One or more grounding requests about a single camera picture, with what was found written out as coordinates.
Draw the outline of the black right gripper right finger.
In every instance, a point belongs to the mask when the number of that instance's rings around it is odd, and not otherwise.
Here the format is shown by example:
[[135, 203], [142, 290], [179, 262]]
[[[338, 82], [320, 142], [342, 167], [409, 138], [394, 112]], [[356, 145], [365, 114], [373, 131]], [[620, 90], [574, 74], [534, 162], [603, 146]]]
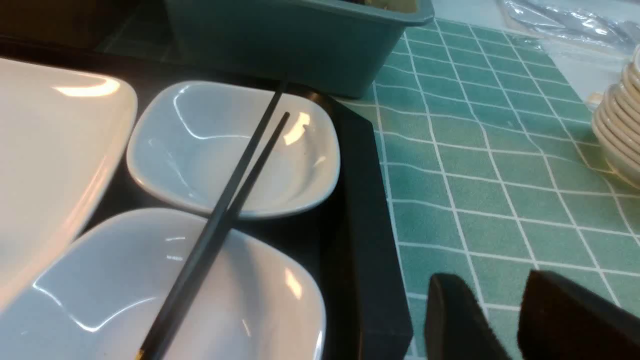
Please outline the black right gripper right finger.
[[519, 310], [525, 360], [637, 360], [637, 316], [554, 271], [529, 272]]

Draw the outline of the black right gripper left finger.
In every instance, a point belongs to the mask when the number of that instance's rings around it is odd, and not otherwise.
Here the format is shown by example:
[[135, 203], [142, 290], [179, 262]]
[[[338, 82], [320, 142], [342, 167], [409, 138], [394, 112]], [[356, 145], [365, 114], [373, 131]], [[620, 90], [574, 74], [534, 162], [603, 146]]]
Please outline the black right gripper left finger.
[[474, 293], [452, 273], [430, 276], [425, 323], [428, 360], [509, 360]]

